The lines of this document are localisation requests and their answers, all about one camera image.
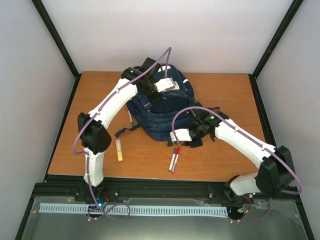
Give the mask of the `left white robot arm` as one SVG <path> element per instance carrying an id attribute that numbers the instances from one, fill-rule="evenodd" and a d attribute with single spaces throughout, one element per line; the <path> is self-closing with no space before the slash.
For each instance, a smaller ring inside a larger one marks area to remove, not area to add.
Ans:
<path id="1" fill-rule="evenodd" d="M 154 78 L 160 68 L 158 61 L 146 58 L 142 66 L 129 67 L 123 71 L 115 87 L 107 97 L 89 113 L 80 113 L 77 117 L 78 135 L 72 150 L 76 150 L 78 140 L 84 148 L 85 174 L 84 180 L 89 185 L 86 195 L 92 201 L 103 198 L 104 188 L 99 184 L 104 179 L 104 154 L 112 142 L 107 129 L 120 109 L 138 93 L 144 94 L 149 102 L 156 103 L 163 99 L 163 93 L 158 91 Z"/>

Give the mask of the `purple capped marker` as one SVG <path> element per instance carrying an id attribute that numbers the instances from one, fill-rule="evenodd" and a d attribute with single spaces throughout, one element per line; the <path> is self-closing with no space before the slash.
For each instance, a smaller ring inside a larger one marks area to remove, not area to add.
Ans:
<path id="1" fill-rule="evenodd" d="M 176 159 L 177 151 L 178 151 L 177 148 L 175 148 L 175 149 L 173 150 L 173 154 L 172 154 L 172 156 L 171 156 L 171 160 L 170 160 L 170 164 L 169 164 L 169 168 L 168 168 L 168 171 L 169 171 L 169 172 L 171 172 L 172 169 L 173 169 L 174 162 L 175 162 L 175 159 Z"/>

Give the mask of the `red capped marker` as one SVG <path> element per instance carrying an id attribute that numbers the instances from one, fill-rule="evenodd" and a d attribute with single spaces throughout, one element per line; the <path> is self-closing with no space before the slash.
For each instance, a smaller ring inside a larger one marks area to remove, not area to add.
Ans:
<path id="1" fill-rule="evenodd" d="M 173 162 L 173 167 L 172 167 L 172 170 L 171 170 L 171 173 L 173 174 L 176 170 L 176 166 L 177 166 L 177 163 L 178 163 L 178 159 L 179 159 L 179 155 L 180 155 L 180 152 L 181 152 L 181 147 L 178 147 L 177 148 L 177 151 L 176 151 L 176 154 L 175 154 L 175 159 L 174 159 L 174 162 Z"/>

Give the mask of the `green capped marker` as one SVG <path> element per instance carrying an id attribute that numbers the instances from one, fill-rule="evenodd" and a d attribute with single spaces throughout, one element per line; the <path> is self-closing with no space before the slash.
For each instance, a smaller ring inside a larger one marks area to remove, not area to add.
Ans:
<path id="1" fill-rule="evenodd" d="M 128 111 L 128 116 L 129 116 L 129 120 L 130 120 L 130 125 L 133 128 L 135 126 L 134 121 L 133 121 L 133 116 L 129 110 L 127 110 L 127 111 Z"/>

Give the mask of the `navy blue backpack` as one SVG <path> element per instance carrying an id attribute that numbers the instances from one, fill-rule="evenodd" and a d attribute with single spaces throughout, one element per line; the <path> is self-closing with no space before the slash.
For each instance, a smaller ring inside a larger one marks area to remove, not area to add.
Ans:
<path id="1" fill-rule="evenodd" d="M 175 86 L 172 90 L 163 92 L 162 100 L 150 103 L 144 94 L 138 93 L 126 103 L 126 106 L 137 121 L 137 124 L 129 129 L 130 131 L 142 128 L 153 140 L 167 142 L 171 147 L 173 143 L 170 132 L 174 116 L 184 108 L 200 107 L 201 104 L 196 101 L 194 89 L 187 77 L 172 64 L 161 66 L 155 75 L 156 82 L 164 77 L 165 70 L 167 70 L 167 76 L 175 82 Z"/>

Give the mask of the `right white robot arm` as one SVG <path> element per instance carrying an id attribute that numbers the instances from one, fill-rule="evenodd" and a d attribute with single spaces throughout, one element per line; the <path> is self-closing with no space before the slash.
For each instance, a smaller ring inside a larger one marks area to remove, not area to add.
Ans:
<path id="1" fill-rule="evenodd" d="M 177 139 L 191 148 L 201 146 L 202 139 L 209 135 L 212 140 L 219 139 L 246 156 L 257 168 L 256 173 L 236 175 L 224 188 L 224 195 L 232 199 L 235 196 L 262 193 L 274 198 L 280 193 L 298 195 L 302 187 L 290 190 L 288 187 L 298 177 L 289 166 L 292 163 L 291 152 L 285 146 L 276 147 L 251 135 L 239 127 L 228 115 L 213 111 L 196 103 L 184 109 L 192 119 L 188 128 L 174 131 Z"/>

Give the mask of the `yellow glue stick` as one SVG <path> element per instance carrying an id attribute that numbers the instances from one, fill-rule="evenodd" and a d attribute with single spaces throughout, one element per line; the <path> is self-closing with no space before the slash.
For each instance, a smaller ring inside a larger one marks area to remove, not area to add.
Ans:
<path id="1" fill-rule="evenodd" d="M 121 162 L 123 161 L 123 151 L 122 151 L 121 140 L 117 139 L 115 141 L 115 145 L 116 145 L 117 160 Z"/>

